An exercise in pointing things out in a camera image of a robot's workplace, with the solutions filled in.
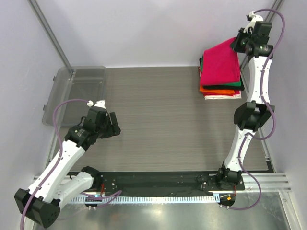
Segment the crimson red t-shirt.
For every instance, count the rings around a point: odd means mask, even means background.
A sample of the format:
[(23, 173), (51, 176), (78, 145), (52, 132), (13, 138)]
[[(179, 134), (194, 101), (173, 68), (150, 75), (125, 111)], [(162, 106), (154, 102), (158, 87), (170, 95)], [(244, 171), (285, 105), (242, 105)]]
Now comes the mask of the crimson red t-shirt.
[(230, 38), (203, 53), (200, 85), (224, 85), (240, 82), (237, 52), (231, 48), (235, 38)]

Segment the clear plastic bin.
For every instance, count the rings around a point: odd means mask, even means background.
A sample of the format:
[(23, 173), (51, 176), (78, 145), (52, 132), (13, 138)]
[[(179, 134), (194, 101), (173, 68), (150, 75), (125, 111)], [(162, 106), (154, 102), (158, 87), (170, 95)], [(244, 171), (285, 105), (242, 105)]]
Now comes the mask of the clear plastic bin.
[[(104, 66), (73, 66), (72, 72), (65, 67), (54, 77), (47, 104), (44, 106), (42, 122), (53, 125), (52, 115), (57, 105), (70, 99), (84, 99), (93, 102), (106, 98), (106, 68)], [(81, 102), (71, 102), (58, 110), (59, 124), (71, 127), (87, 115), (88, 106)]]

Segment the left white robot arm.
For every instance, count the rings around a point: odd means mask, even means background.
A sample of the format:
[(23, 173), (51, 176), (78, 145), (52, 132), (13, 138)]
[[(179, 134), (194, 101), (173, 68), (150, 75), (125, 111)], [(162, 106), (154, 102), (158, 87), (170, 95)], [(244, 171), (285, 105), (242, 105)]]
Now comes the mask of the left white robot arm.
[(61, 184), (76, 161), (98, 139), (118, 136), (121, 129), (115, 112), (102, 106), (92, 106), (79, 124), (72, 126), (60, 144), (60, 149), (43, 173), (27, 188), (18, 189), (14, 195), (22, 215), (20, 228), (28, 218), (44, 228), (50, 227), (61, 209), (85, 190), (97, 191), (103, 184), (102, 174), (90, 166), (69, 182)]

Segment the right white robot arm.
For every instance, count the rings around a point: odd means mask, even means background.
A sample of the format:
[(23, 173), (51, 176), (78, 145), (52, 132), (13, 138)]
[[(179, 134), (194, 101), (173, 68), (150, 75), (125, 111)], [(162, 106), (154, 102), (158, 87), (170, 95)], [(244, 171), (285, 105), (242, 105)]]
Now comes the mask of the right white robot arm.
[(274, 48), (268, 44), (271, 28), (270, 22), (250, 22), (239, 30), (238, 36), (231, 44), (235, 52), (247, 55), (250, 80), (247, 100), (234, 114), (236, 133), (230, 152), (212, 179), (221, 190), (232, 190), (243, 183), (242, 165), (249, 144), (275, 110), (270, 104), (268, 94)]

